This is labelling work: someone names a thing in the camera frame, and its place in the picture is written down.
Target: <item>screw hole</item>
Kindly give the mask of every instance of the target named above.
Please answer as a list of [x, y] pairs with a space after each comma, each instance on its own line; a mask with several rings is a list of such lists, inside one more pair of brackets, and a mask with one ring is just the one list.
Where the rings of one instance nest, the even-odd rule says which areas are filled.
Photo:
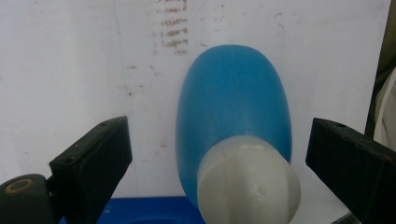
[[28, 189], [33, 183], [33, 179], [24, 178], [20, 180], [16, 180], [13, 183], [9, 184], [6, 187], [6, 193], [18, 193]]

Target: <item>blue container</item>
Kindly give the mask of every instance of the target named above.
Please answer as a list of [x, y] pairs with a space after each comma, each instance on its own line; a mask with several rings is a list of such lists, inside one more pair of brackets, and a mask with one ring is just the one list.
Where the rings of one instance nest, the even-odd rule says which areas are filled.
[[275, 68], [255, 49], [218, 46], [192, 64], [177, 111], [177, 169], [196, 207], [203, 156], [236, 135], [260, 137], [290, 161], [290, 114]]

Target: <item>white wall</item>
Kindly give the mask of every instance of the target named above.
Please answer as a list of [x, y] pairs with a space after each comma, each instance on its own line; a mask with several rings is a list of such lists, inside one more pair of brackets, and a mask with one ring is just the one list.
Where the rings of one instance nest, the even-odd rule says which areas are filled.
[[114, 196], [183, 194], [177, 97], [191, 62], [220, 44], [274, 64], [288, 96], [293, 223], [347, 209], [304, 163], [313, 117], [362, 132], [389, 0], [0, 1], [0, 182], [48, 162], [105, 119], [128, 115], [134, 161]]

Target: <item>white bottle cap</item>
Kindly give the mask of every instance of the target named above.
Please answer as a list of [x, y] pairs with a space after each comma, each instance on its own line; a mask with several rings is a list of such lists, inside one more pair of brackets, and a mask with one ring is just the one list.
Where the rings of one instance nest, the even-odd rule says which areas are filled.
[[297, 175], [273, 146], [240, 135], [205, 154], [197, 194], [208, 224], [285, 224], [297, 211], [301, 189]]

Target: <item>blue bottle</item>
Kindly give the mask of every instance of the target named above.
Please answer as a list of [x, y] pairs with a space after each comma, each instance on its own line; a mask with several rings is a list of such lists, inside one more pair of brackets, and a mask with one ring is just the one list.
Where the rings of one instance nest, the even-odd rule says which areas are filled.
[[[281, 219], [263, 218], [273, 223], [289, 220], [300, 200], [299, 182], [288, 164], [290, 151], [286, 95], [265, 56], [237, 45], [202, 53], [192, 64], [180, 94], [177, 169], [187, 197], [199, 207], [205, 221], [225, 223], [232, 218], [255, 223], [247, 221], [249, 213], [274, 213], [282, 204], [288, 208], [279, 210]], [[281, 202], [261, 211], [268, 199], [276, 200], [271, 204]]]

